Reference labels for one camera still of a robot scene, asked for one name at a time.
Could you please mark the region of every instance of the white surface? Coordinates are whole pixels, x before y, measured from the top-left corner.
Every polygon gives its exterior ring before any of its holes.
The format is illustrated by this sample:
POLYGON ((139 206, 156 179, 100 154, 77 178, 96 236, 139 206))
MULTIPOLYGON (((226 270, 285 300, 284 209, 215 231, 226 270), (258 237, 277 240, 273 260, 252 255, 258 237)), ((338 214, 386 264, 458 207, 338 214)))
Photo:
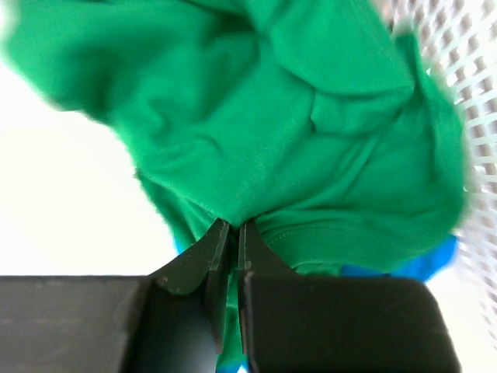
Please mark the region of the white surface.
MULTIPOLYGON (((57 113, 2 64, 0 82, 0 275, 147 274, 173 258, 115 137, 57 113)), ((495 371, 471 288, 453 270, 429 286, 464 371, 495 371)))

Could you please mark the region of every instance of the laundry basket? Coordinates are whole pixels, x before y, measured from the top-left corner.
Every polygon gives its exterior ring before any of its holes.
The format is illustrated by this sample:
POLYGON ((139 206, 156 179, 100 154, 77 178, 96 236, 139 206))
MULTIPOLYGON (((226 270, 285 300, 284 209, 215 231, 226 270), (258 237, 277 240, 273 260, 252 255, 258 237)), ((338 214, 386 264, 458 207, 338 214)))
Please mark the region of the laundry basket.
POLYGON ((423 56, 465 110, 472 201, 456 268, 477 290, 497 348, 497 0, 389 0, 382 10, 417 27, 423 56))

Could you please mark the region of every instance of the white mesh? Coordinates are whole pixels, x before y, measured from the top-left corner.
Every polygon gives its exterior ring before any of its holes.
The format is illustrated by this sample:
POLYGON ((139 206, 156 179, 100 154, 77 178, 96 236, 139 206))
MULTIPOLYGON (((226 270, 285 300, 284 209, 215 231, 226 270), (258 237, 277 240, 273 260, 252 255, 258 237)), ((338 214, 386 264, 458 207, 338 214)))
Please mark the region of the white mesh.
POLYGON ((466 111, 472 178, 457 266, 480 293, 497 348, 497 0, 391 0, 394 21, 417 25, 423 56, 466 111))

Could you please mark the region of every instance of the green fabric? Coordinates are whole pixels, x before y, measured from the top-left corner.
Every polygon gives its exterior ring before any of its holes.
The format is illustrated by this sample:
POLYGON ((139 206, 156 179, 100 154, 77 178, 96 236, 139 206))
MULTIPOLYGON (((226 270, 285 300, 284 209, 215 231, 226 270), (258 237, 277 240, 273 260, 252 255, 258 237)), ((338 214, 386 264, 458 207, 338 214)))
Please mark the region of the green fabric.
POLYGON ((365 0, 25 0, 7 47, 115 130, 182 246, 257 217, 301 273, 388 272, 461 216, 461 119, 365 0))

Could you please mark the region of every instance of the blue cloth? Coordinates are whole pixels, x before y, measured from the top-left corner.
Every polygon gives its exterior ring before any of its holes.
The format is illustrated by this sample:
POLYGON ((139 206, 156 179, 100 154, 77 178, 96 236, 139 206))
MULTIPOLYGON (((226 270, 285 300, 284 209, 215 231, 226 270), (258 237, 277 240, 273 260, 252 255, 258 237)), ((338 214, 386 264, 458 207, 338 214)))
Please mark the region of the blue cloth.
MULTIPOLYGON (((428 281, 434 274, 444 268, 454 258, 456 253, 457 238, 450 235, 441 245, 423 256, 419 256, 387 274, 393 277, 409 277, 418 281, 428 281)), ((347 277, 375 277, 385 274, 375 270, 356 266, 344 266, 342 276, 347 277)))

